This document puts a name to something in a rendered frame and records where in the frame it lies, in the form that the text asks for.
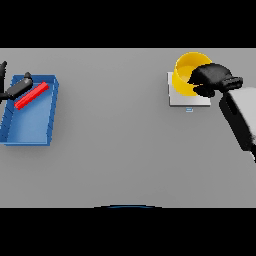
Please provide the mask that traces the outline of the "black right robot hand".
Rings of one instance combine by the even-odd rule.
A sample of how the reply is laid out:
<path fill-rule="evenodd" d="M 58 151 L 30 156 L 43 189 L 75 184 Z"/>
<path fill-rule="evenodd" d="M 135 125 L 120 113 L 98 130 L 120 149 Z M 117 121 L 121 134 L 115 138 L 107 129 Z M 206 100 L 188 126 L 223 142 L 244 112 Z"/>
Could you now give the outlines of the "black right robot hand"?
<path fill-rule="evenodd" d="M 226 93 L 240 89 L 243 78 L 233 76 L 231 71 L 221 64 L 210 63 L 194 69 L 188 83 L 194 85 L 193 91 L 197 95 L 212 98 L 216 91 Z"/>

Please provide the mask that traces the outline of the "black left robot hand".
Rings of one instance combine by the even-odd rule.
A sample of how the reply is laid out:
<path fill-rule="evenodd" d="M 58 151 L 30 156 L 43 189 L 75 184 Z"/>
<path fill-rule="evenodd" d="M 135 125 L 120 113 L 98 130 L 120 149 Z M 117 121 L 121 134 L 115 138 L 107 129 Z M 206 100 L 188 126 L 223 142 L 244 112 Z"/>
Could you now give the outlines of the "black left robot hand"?
<path fill-rule="evenodd" d="M 3 100 L 15 100 L 29 91 L 33 86 L 32 76 L 29 72 L 26 72 L 22 80 L 10 86 L 7 90 L 4 90 L 6 66 L 6 61 L 0 63 L 0 104 Z"/>

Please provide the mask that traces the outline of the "yellow bowl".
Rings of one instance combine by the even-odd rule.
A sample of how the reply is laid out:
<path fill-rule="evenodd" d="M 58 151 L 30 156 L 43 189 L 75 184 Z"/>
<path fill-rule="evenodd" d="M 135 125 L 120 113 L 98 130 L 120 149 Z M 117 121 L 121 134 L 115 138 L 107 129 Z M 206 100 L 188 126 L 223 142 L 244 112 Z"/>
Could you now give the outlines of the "yellow bowl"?
<path fill-rule="evenodd" d="M 192 71 L 197 67 L 210 64 L 212 60 L 200 52 L 187 52 L 181 55 L 175 65 L 172 74 L 172 86 L 183 96 L 194 97 L 194 85 L 189 83 Z"/>

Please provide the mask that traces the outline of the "blue tray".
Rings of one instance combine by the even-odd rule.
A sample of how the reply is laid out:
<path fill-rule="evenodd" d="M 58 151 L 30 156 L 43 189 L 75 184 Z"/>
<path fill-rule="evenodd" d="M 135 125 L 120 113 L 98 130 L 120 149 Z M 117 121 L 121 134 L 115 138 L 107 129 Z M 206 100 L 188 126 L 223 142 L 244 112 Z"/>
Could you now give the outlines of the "blue tray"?
<path fill-rule="evenodd" d="M 32 76 L 33 88 L 45 82 L 49 88 L 18 110 L 16 101 L 7 100 L 0 122 L 0 144 L 6 146 L 49 146 L 54 129 L 54 115 L 59 82 L 52 74 Z"/>

